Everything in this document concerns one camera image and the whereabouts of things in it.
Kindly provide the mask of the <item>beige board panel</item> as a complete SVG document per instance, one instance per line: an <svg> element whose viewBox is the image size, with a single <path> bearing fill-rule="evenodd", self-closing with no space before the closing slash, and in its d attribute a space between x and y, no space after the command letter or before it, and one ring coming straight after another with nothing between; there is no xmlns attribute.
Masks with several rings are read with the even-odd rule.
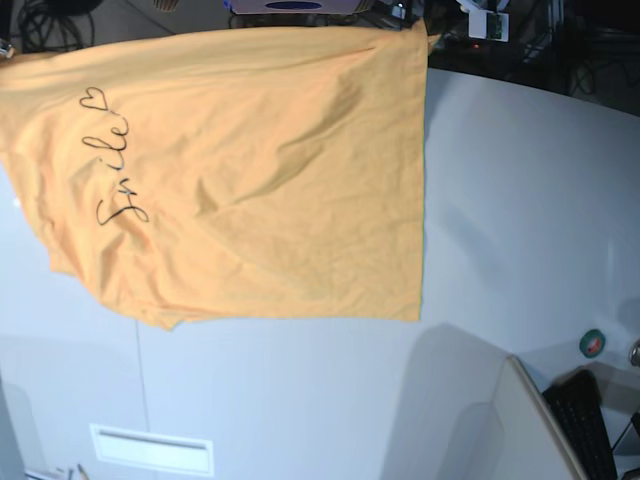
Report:
<svg viewBox="0 0 640 480"><path fill-rule="evenodd" d="M585 479L577 455L520 362L505 361L495 405L504 426L499 473L508 479Z"/></svg>

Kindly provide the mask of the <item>silver metal knob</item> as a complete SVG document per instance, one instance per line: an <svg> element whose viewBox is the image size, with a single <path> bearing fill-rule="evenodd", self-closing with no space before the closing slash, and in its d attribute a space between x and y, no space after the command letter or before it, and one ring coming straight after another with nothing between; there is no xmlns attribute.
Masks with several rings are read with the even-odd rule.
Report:
<svg viewBox="0 0 640 480"><path fill-rule="evenodd" d="M637 340L632 345L629 351L629 362L634 367L640 366L640 340Z"/></svg>

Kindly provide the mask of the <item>white rectangular tray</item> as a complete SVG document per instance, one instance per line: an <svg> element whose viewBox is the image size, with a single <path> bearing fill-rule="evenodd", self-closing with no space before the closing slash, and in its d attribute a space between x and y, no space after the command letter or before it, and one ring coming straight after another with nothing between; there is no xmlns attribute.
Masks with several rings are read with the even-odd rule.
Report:
<svg viewBox="0 0 640 480"><path fill-rule="evenodd" d="M101 462L158 472L213 478L213 443L97 424L89 425Z"/></svg>

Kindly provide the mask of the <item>black keyboard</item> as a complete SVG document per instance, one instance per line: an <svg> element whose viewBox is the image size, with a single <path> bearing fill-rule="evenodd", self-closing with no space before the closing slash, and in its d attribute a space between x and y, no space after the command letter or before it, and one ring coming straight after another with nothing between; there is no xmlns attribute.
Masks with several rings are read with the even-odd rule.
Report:
<svg viewBox="0 0 640 480"><path fill-rule="evenodd" d="M582 369L543 392L543 398L589 479L614 480L617 470L595 376Z"/></svg>

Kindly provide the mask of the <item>pencil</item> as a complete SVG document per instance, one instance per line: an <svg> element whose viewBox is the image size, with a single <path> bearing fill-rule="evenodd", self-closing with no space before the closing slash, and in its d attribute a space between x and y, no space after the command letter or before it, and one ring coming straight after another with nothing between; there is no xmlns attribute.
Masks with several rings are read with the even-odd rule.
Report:
<svg viewBox="0 0 640 480"><path fill-rule="evenodd" d="M86 470L82 467L81 464L77 464L76 468L82 480L90 480Z"/></svg>

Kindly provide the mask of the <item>green tape roll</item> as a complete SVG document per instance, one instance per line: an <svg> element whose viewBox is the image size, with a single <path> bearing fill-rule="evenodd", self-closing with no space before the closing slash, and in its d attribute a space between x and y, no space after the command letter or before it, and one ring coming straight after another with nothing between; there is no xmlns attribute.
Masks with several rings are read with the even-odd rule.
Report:
<svg viewBox="0 0 640 480"><path fill-rule="evenodd" d="M587 331L580 339L579 350L585 358L596 358L606 346L606 337L599 329Z"/></svg>

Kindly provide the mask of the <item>orange yellow t-shirt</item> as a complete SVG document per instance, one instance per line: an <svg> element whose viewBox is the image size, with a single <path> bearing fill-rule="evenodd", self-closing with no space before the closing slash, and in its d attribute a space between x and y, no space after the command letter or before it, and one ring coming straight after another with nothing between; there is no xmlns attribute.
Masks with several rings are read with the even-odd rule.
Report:
<svg viewBox="0 0 640 480"><path fill-rule="evenodd" d="M218 30L1 66L1 162L53 271L170 329L420 317L429 41Z"/></svg>

